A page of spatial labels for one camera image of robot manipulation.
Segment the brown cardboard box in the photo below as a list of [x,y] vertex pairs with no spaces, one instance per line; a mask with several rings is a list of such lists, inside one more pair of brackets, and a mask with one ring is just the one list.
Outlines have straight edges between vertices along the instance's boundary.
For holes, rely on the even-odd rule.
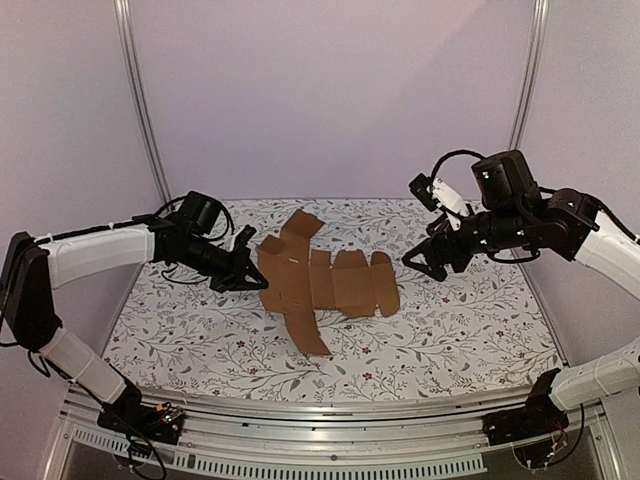
[[311,239],[323,226],[322,220],[298,209],[278,236],[267,236],[256,249],[258,268],[268,280],[268,288],[260,292],[264,308],[284,316],[299,352],[318,356],[330,353],[319,332],[318,310],[356,319],[377,313],[390,317],[400,309],[389,255],[313,249]]

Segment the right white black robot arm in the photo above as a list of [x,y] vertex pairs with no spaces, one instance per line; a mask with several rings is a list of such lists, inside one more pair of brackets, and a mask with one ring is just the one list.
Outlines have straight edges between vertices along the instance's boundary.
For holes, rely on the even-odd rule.
[[[471,170],[481,194],[480,212],[438,176],[442,165],[458,156],[475,160]],[[519,150],[491,156],[467,149],[448,152],[409,189],[429,211],[441,214],[402,262],[435,281],[463,272],[479,254],[498,262],[500,252],[520,248],[535,260],[549,249],[639,295],[638,236],[600,199],[572,188],[541,187]]]

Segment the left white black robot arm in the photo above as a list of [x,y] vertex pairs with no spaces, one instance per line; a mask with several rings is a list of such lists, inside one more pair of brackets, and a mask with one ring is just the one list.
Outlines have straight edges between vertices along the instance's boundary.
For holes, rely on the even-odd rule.
[[[14,339],[11,346],[41,359],[40,370],[56,372],[79,385],[108,410],[128,434],[148,426],[142,394],[118,370],[63,326],[53,293],[77,280],[120,267],[149,263],[181,265],[204,277],[211,290],[264,290],[268,281],[251,259],[249,240],[256,230],[237,231],[218,200],[191,191],[152,214],[57,235],[15,234],[1,273],[1,320]],[[211,234],[218,217],[227,217],[224,234]],[[225,234],[230,249],[218,246]]]

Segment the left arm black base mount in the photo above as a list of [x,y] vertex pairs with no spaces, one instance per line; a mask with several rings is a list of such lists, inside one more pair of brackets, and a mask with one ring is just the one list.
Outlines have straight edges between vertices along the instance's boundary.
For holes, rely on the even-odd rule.
[[134,385],[127,385],[113,403],[102,407],[97,424],[111,431],[177,445],[183,430],[184,415],[185,411],[171,402],[144,405],[141,391]]

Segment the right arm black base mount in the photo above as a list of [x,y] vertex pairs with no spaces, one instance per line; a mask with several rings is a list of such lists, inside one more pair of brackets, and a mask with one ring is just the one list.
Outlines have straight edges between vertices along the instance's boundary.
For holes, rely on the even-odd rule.
[[482,417],[482,431],[491,446],[525,440],[569,426],[564,410],[550,398],[551,385],[560,373],[554,368],[534,383],[522,407],[500,410]]

